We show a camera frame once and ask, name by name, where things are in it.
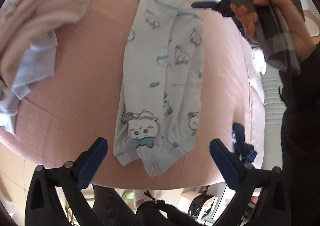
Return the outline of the light blue cartoon pajama pants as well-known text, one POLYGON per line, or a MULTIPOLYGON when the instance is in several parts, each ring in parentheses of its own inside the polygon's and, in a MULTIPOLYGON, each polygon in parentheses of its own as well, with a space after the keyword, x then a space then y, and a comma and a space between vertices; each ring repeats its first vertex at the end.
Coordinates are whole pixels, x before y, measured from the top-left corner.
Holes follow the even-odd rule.
POLYGON ((140 0, 127 39, 113 152, 159 176, 195 148, 203 22, 178 0, 140 0))

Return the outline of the pink cartoon pajama garment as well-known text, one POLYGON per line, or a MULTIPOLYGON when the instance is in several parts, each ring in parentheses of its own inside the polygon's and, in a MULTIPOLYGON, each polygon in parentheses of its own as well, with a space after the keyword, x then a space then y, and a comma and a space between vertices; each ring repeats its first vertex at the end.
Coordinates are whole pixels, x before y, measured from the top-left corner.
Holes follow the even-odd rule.
POLYGON ((16 0, 1 9, 1 92, 11 88, 31 41, 79 22, 94 0, 16 0))

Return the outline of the navy blue garment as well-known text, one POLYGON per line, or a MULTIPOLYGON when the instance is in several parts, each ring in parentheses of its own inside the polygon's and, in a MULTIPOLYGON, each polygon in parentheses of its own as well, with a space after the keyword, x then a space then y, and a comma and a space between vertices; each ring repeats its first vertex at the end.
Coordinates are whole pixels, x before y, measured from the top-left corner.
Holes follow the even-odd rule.
POLYGON ((252 164, 254 162, 258 153, 253 145, 246 143, 245 128, 240 123, 233 123, 232 125, 232 143, 234 153, 244 164, 247 162, 252 164))

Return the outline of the person leg black trousers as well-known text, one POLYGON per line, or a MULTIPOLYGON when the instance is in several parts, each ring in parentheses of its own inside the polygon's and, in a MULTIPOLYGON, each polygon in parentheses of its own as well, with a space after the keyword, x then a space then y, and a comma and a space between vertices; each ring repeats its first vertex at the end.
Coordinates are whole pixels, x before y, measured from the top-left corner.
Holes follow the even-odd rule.
POLYGON ((153 201, 141 204, 135 212, 115 189, 93 185, 93 190, 93 211, 103 225, 199 225, 175 206, 157 199, 154 190, 148 190, 153 201))

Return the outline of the white sock foot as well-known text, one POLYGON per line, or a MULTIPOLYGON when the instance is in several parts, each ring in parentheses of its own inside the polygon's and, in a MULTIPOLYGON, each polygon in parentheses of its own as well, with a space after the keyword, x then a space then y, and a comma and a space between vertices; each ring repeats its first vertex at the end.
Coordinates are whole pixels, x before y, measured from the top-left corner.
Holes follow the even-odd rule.
POLYGON ((133 201, 136 208, 138 208, 141 204, 153 201, 148 193, 148 190, 133 190, 133 201))

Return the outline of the pink bed sheet mattress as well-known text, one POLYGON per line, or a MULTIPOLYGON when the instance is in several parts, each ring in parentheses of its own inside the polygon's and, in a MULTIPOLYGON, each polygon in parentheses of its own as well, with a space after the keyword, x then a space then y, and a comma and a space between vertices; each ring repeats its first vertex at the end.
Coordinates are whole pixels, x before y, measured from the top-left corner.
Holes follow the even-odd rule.
MULTIPOLYGON (((123 54, 139 0, 95 0, 82 21, 57 30, 55 74, 31 87, 20 104, 16 133, 1 130, 1 143, 17 155, 59 167, 98 138, 113 144, 123 54)), ((244 40, 231 19, 199 12, 204 26, 200 128, 196 147, 166 173, 150 177, 140 160, 123 166, 109 152, 93 183, 113 188, 176 189, 219 182, 209 154, 219 138, 228 147, 232 124, 250 126, 244 40)))

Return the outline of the light blue folded garment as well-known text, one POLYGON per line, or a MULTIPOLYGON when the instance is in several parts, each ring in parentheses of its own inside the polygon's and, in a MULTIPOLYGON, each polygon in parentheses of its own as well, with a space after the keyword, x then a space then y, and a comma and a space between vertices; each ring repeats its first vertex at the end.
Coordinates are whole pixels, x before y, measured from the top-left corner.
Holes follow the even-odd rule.
POLYGON ((16 117, 20 101, 31 93, 29 85, 54 75, 57 39, 50 31, 30 43, 25 50, 11 91, 1 101, 1 126, 15 134, 16 117))

